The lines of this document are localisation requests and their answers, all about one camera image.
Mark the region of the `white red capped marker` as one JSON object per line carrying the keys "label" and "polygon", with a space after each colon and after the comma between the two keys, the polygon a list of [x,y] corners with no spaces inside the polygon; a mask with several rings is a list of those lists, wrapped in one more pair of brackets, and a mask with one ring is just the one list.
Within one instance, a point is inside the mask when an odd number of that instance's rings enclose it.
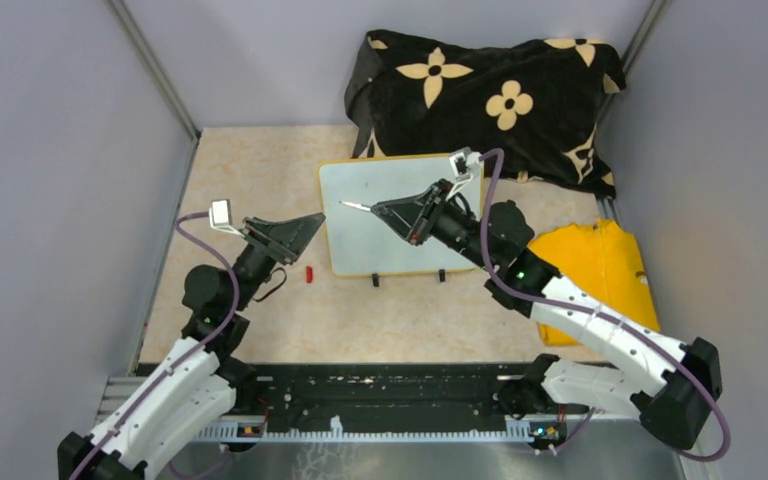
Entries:
{"label": "white red capped marker", "polygon": [[371,212],[371,208],[372,208],[369,205],[365,205],[365,204],[361,204],[361,203],[356,203],[356,202],[350,202],[350,201],[344,201],[344,200],[341,200],[338,203],[340,205],[343,205],[343,206],[346,206],[346,207],[349,207],[349,208],[352,208],[352,209],[356,209],[356,210],[359,210],[359,211],[363,211],[363,212]]}

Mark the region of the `yellow framed whiteboard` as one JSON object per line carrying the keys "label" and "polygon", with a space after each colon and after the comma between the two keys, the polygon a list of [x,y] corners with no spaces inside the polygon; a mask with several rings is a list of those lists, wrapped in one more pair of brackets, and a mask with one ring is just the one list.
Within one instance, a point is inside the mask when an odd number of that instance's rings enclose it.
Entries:
{"label": "yellow framed whiteboard", "polygon": [[318,169],[334,274],[370,277],[469,271],[475,263],[417,230],[422,195],[457,173],[448,153],[345,159]]}

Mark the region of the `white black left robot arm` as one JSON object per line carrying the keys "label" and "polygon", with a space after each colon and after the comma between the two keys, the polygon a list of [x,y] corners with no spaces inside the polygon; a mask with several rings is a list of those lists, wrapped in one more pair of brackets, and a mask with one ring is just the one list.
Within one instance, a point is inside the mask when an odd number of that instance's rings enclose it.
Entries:
{"label": "white black left robot arm", "polygon": [[283,265],[295,263],[325,222],[314,213],[270,222],[245,219],[237,235],[246,245],[235,261],[187,232],[207,219],[232,231],[211,211],[184,215],[176,231],[211,254],[216,265],[193,267],[183,305],[191,312],[166,358],[137,389],[87,434],[72,432],[57,448],[61,479],[155,479],[205,427],[231,411],[245,414],[260,399],[254,368],[233,358],[250,322],[243,310]]}

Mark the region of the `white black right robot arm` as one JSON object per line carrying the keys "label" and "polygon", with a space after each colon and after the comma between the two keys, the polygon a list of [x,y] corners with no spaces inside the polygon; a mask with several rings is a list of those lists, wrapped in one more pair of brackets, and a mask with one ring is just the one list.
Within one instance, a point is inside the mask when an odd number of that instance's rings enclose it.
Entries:
{"label": "white black right robot arm", "polygon": [[653,437],[689,451],[710,418],[728,448],[731,431],[718,349],[686,343],[644,327],[597,300],[528,248],[533,230],[515,202],[477,215],[451,182],[371,206],[371,213],[412,246],[434,239],[483,268],[492,298],[508,310],[554,327],[608,361],[608,366],[544,355],[524,375],[523,398],[536,412],[576,404],[638,421]]}

